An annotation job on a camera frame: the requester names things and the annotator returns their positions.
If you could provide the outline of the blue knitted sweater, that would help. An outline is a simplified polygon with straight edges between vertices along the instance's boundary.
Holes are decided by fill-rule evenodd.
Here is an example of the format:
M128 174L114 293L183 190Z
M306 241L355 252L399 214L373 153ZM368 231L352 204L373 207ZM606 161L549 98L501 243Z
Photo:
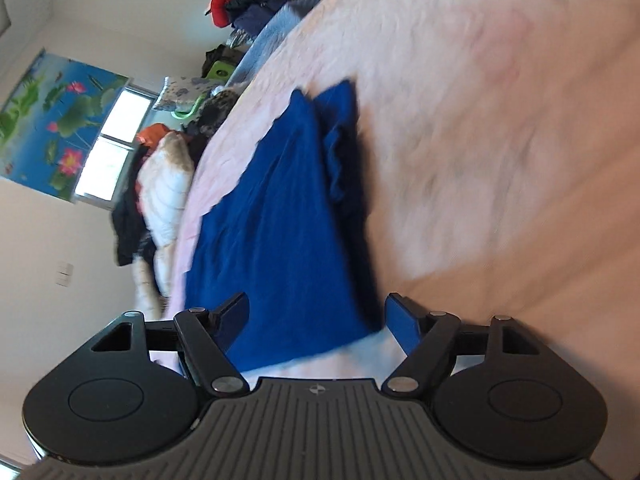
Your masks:
M238 184L202 218L184 303L213 309L247 296L247 323L228 350L242 372L326 353L382 326L357 119L350 81L314 98L294 91Z

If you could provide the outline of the black garment beside bed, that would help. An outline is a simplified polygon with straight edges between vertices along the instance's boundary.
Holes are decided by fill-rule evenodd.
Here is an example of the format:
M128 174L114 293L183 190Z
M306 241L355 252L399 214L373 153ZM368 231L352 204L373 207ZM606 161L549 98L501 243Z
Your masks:
M129 266L135 256L152 263L156 245L139 208L137 176L149 155L150 149L139 145L134 151L129 169L125 174L124 187L111 212L115 233L115 262L118 266Z

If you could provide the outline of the white quilted jacket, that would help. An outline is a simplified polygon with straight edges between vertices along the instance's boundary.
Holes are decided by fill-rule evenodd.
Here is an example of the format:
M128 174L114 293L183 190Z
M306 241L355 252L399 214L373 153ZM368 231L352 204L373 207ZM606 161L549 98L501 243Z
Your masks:
M176 241L193 174L186 141L171 131L158 142L137 176L142 217L156 246L155 279L166 299L171 295Z

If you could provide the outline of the bright window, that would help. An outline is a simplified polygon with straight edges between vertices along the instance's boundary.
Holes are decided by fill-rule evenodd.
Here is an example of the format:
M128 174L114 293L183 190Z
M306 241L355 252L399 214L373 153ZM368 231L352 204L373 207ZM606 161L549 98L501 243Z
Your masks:
M122 90L82 168L76 200L111 208L137 149L137 134L148 121L156 98L156 93L137 86Z

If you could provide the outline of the green plastic hanger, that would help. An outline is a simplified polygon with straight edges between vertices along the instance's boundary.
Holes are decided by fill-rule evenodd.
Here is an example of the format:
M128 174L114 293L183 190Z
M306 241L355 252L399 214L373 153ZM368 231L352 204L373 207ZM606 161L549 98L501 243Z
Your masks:
M202 94L188 110L175 110L171 112L171 116L177 120L187 120L200 110L206 99L207 94Z

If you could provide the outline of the leopard print fuzzy garment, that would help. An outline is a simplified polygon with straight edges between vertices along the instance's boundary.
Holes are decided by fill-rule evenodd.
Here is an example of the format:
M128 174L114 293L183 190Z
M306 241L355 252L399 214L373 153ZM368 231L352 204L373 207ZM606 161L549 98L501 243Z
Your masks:
M227 119L239 97L235 91L224 89L209 98L193 122L193 135L208 138L213 136Z

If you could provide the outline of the floral blue white pillow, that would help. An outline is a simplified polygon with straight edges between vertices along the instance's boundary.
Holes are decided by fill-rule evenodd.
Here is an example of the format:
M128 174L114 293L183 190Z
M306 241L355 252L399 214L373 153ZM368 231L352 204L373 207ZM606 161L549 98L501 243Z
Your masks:
M209 95L219 85L213 79L167 76L153 108L161 112L188 110L199 96Z

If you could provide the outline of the pink bed blanket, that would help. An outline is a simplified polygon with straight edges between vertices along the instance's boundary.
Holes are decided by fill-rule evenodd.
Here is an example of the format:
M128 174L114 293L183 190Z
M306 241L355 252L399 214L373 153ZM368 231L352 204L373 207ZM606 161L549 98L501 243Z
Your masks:
M517 315L601 382L639 387L639 0L321 0L215 134L178 238L291 93L357 88L381 290Z

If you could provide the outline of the green black bag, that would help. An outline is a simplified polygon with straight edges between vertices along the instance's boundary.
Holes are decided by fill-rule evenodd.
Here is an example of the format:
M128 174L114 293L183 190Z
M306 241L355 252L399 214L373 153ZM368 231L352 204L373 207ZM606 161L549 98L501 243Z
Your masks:
M220 44L205 53L201 76L205 79L227 81L244 58L245 52Z

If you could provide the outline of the light blue towel blanket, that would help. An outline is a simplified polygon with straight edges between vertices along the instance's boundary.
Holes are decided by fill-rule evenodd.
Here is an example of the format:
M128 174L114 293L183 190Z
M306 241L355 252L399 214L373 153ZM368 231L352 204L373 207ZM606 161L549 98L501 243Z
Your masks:
M301 22L320 0L292 0L274 14L259 33L232 73L227 87L246 86L257 75L286 36Z

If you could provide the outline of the white wall switch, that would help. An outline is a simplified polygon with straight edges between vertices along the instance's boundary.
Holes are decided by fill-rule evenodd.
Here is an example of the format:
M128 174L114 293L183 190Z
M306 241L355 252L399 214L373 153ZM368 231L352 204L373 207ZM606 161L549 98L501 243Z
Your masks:
M74 273L74 266L66 261L60 261L56 267L55 284L62 287L70 286Z

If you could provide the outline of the lotus flower wall poster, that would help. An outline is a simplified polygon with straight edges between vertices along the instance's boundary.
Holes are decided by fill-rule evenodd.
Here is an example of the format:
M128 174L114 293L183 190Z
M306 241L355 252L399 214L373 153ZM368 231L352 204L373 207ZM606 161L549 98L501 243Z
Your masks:
M1 109L1 177L70 202L128 81L40 51Z

